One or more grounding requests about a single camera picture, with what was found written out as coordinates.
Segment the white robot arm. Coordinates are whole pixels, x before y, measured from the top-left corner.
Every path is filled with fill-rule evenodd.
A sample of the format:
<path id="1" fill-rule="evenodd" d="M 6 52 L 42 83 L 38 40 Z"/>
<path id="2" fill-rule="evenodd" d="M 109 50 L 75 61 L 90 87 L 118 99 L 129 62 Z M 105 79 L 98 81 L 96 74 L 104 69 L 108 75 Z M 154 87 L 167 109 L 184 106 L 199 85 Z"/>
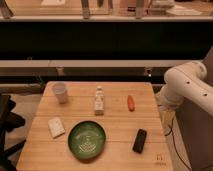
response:
<path id="1" fill-rule="evenodd" d="M 157 94 L 157 102 L 165 108 L 177 109 L 189 99 L 213 116 L 213 86 L 204 82 L 207 69 L 200 61 L 191 61 L 168 69 L 165 85 Z"/>

